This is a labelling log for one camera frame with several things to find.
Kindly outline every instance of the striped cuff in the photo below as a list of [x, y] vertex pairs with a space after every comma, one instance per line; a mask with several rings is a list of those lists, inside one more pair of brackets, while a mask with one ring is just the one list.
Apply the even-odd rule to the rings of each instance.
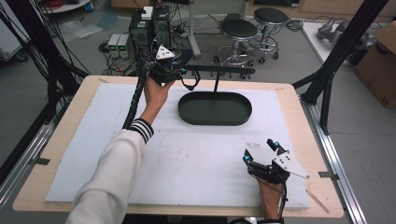
[[154, 130], [152, 130], [151, 125], [149, 125], [149, 123], [143, 119], [135, 119], [128, 130], [138, 132], [140, 135], [142, 135], [145, 143], [147, 143], [151, 136], [154, 135]]

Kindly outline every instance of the gray floor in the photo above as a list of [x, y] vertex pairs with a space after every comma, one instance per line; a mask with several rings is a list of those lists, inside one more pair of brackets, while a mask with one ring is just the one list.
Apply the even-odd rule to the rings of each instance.
[[[101, 74], [106, 69], [106, 60], [98, 46], [111, 34], [127, 32], [129, 21], [114, 18], [109, 10], [97, 9], [93, 13], [83, 10], [58, 15], [59, 22], [80, 21], [83, 25], [101, 24], [105, 29], [86, 39], [75, 39], [67, 46], [78, 56], [92, 74]], [[196, 19], [196, 24], [205, 23], [196, 33], [213, 32], [218, 25], [209, 17]], [[311, 49], [302, 32], [282, 29], [275, 35], [280, 43], [279, 59], [269, 58], [265, 64], [255, 63], [255, 82], [293, 83], [316, 72], [321, 62]], [[221, 36], [197, 35], [203, 56], [194, 64], [211, 64], [218, 47], [230, 40]], [[203, 78], [213, 78], [202, 73]], [[240, 80], [238, 75], [224, 80]], [[46, 103], [46, 82], [31, 61], [10, 62], [0, 67], [0, 164], [18, 144], [35, 117]], [[297, 90], [303, 93], [306, 87]], [[333, 81], [332, 101], [329, 116], [329, 131], [347, 177], [361, 205], [368, 223], [396, 222], [396, 110], [385, 109], [363, 86], [351, 71], [342, 66]], [[11, 196], [0, 210], [0, 223], [60, 223], [66, 213], [28, 213], [12, 209]], [[349, 223], [347, 215], [337, 219], [292, 218], [286, 223]]]

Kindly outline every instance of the oval tray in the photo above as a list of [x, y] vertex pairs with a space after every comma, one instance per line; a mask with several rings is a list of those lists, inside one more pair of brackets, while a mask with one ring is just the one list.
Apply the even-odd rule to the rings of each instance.
[[189, 124], [236, 126], [248, 121], [251, 103], [235, 92], [195, 91], [180, 98], [178, 114]]

